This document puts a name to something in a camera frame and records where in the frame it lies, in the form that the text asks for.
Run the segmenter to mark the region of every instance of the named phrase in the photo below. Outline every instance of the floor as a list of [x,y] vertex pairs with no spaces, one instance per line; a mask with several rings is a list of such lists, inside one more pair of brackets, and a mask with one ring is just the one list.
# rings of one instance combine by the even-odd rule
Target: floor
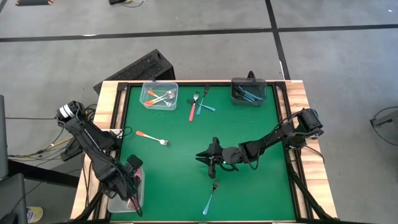
[[[268,80],[303,80],[325,126],[320,145],[338,216],[395,223],[398,148],[378,138],[369,120],[398,100],[397,21],[394,0],[148,0],[137,8],[106,0],[30,7],[2,0],[0,94],[7,117],[51,118],[71,100],[96,103],[93,85],[153,49],[173,64],[178,79],[245,77],[253,70]],[[218,31],[150,35],[206,29]],[[9,153],[36,152],[59,132],[52,120],[8,119]],[[380,132],[397,139],[389,125]],[[62,133],[60,139],[67,137]],[[81,167],[81,160],[41,167],[69,172]],[[36,185],[26,184],[27,191]],[[40,223],[68,219],[75,189],[42,184],[33,192],[27,202],[44,207]]]

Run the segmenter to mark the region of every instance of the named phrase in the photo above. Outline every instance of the yellow object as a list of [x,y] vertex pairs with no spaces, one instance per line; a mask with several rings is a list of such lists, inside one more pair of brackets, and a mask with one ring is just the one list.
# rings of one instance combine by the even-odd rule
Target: yellow object
[[42,207],[27,207],[27,222],[35,223],[43,217]]

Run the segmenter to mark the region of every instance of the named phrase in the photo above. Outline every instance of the green table surface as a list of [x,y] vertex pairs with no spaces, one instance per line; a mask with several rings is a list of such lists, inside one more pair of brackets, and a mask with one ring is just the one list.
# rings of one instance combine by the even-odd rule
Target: green table surface
[[[125,136],[120,161],[135,154],[144,161],[145,173],[143,217],[136,213],[112,213],[111,221],[233,221],[294,220],[293,203],[281,144],[261,156],[259,168],[238,164],[239,172],[216,168],[219,187],[208,214],[202,214],[210,197],[208,167],[195,160],[206,150],[213,137],[222,147],[263,137],[278,123],[272,87],[260,107],[233,105],[230,87],[211,86],[201,115],[188,121],[191,105],[187,99],[194,92],[203,95],[202,86],[180,86],[177,108],[173,111],[148,110],[140,102],[141,87],[132,87],[126,126],[133,134]],[[170,147],[135,135],[142,131],[169,140]]]

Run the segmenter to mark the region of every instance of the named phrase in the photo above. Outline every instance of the transparent bin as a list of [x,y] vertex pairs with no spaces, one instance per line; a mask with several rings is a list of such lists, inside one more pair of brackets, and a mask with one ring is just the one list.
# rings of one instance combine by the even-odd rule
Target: transparent bin
[[267,83],[260,78],[233,78],[231,100],[236,105],[261,106],[267,99]]
[[[151,104],[148,103],[151,100],[155,100],[157,96],[165,96],[164,101],[159,100],[158,102]],[[142,85],[142,91],[139,101],[147,109],[153,110],[175,110],[177,107],[178,97],[178,85],[176,83],[166,82],[148,82]]]
[[[145,173],[144,170],[140,167],[139,168],[141,175],[142,175],[142,182],[138,186],[138,197],[139,197],[139,205],[144,205],[144,186],[145,186]],[[108,201],[108,211],[113,213],[119,212],[136,212],[134,207],[129,208],[128,201],[123,201],[119,195],[116,195],[114,198],[110,198]]]

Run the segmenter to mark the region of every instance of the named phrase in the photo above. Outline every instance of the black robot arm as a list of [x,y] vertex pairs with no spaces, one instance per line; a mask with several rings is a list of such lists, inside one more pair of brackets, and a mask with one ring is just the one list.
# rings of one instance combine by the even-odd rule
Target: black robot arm
[[[297,118],[298,126],[295,128],[293,119]],[[288,140],[289,145],[301,149],[306,145],[305,138],[317,138],[323,131],[318,114],[313,109],[302,109],[281,121],[269,134],[256,141],[247,141],[239,144],[239,147],[228,147],[223,149],[218,138],[213,138],[209,148],[197,154],[196,160],[209,166],[208,175],[216,177],[216,165],[225,171],[239,171],[236,164],[245,163],[251,166],[251,162],[257,161],[265,150],[283,140]]]
[[113,159],[104,151],[119,150],[120,140],[117,135],[100,130],[86,119],[84,106],[72,101],[57,110],[57,121],[79,142],[81,148],[93,161],[96,178],[103,184],[102,191],[113,198],[116,194],[122,200],[129,200],[137,194],[141,183],[136,176],[142,161],[131,155],[125,165]]

